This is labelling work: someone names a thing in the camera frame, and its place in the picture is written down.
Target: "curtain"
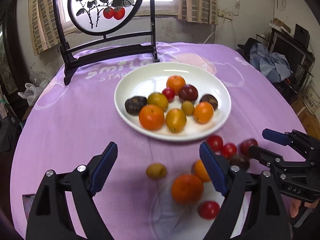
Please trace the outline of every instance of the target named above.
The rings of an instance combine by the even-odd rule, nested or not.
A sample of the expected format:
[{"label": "curtain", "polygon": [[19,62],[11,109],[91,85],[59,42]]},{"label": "curtain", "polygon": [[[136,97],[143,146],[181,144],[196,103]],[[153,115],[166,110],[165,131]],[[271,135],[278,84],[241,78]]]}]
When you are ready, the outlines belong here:
[{"label": "curtain", "polygon": [[217,0],[179,0],[178,19],[217,24]]},{"label": "curtain", "polygon": [[29,0],[29,28],[35,55],[60,43],[52,0]]}]

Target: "pink tablecloth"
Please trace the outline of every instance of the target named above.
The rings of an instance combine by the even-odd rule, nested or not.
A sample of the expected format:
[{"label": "pink tablecloth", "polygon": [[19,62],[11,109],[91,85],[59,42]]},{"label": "pink tablecloth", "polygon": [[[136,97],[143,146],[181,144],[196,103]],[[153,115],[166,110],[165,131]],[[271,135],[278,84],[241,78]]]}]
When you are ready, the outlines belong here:
[{"label": "pink tablecloth", "polygon": [[[262,138],[265,128],[279,132],[304,129],[271,83],[237,52],[221,45],[185,43],[158,43],[157,49],[162,62],[196,65],[224,82],[232,110],[217,134],[225,142],[239,144],[253,137],[260,146],[283,155],[285,160],[303,160],[291,148]],[[114,141],[118,144],[118,159],[94,202],[115,239],[157,239],[153,230],[156,221],[149,217],[152,201],[162,185],[190,171],[199,158],[200,142],[157,141],[137,133],[118,116],[113,103],[116,85],[131,70],[149,63],[151,55],[137,55],[86,65],[77,70],[67,87],[61,68],[50,82],[28,117],[12,165],[12,217],[23,237],[27,221],[22,195],[35,193],[47,170],[70,172]],[[146,177],[145,169],[152,162],[167,166],[166,179],[155,183]],[[250,172],[265,169],[251,161]],[[68,195],[76,231],[84,236],[71,199]]]}]

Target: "white bucket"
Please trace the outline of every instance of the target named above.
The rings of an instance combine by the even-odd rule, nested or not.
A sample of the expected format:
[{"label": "white bucket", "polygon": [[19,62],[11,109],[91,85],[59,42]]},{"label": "white bucket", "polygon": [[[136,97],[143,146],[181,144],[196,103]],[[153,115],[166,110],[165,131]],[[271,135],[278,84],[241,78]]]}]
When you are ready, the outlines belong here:
[{"label": "white bucket", "polygon": [[315,114],[320,107],[320,90],[312,81],[306,89],[306,94],[303,97],[303,104],[311,114]]}]

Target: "silver screw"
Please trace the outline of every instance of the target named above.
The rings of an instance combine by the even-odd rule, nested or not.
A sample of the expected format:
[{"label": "silver screw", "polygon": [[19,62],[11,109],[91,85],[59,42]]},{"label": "silver screw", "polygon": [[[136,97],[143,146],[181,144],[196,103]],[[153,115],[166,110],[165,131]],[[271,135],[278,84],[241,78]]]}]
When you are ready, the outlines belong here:
[{"label": "silver screw", "polygon": [[50,177],[53,175],[53,170],[48,170],[45,174],[46,176]]},{"label": "silver screw", "polygon": [[231,166],[231,170],[234,172],[238,172],[240,170],[240,168],[236,165]]},{"label": "silver screw", "polygon": [[266,176],[266,177],[270,177],[270,176],[271,176],[270,171],[263,171],[262,174],[263,174],[264,176]]},{"label": "silver screw", "polygon": [[80,165],[80,166],[78,166],[77,170],[78,170],[79,172],[83,172],[83,171],[85,171],[86,168],[87,168],[87,167],[86,167],[85,165]]}]

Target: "black speaker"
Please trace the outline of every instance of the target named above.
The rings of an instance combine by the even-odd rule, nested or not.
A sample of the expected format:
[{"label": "black speaker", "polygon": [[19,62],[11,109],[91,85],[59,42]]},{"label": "black speaker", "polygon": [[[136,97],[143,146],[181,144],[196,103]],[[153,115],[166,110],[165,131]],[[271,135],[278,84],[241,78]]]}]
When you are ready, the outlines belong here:
[{"label": "black speaker", "polygon": [[309,32],[302,28],[300,25],[296,24],[296,29],[294,31],[294,37],[293,37],[298,43],[300,43],[304,47],[308,47],[309,40],[310,40],[310,34]]}]

